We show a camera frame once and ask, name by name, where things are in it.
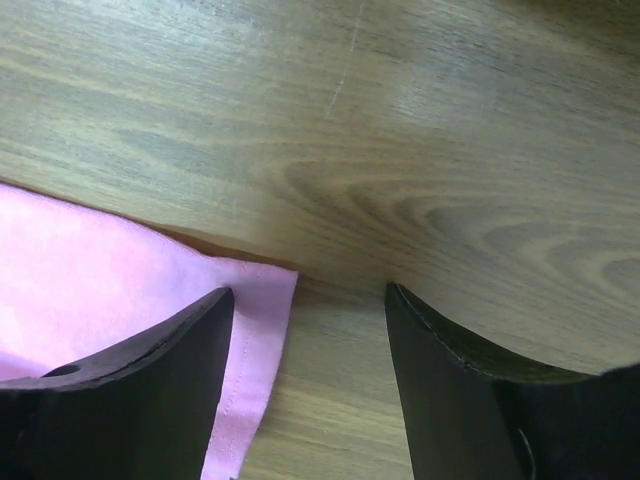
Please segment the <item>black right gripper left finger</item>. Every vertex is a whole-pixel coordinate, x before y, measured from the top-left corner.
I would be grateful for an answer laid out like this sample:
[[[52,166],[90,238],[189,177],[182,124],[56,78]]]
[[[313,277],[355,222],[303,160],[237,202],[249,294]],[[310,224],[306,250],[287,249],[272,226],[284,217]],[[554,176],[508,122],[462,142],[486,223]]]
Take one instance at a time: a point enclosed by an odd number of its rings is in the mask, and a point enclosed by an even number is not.
[[[2,478],[199,478],[233,313],[220,288],[105,350],[2,382]]]

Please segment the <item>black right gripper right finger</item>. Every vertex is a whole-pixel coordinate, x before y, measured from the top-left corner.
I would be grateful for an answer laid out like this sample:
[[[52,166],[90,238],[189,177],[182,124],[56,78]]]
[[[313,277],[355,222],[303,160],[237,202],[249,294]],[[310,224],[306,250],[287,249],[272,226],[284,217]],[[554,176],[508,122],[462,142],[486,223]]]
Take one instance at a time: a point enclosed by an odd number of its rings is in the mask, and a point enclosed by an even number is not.
[[[532,360],[402,285],[385,316],[417,479],[635,479],[639,369],[589,375]]]

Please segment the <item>pink t shirt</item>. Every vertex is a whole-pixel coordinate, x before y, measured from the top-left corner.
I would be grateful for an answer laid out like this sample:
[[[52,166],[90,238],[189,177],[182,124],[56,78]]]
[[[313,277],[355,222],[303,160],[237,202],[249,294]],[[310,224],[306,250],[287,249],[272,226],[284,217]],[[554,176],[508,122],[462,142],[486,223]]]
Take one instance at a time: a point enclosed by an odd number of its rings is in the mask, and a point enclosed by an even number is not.
[[[298,275],[210,257],[123,218],[1,189],[1,376],[40,376],[205,294],[235,297],[229,358],[202,477],[235,479],[266,411]]]

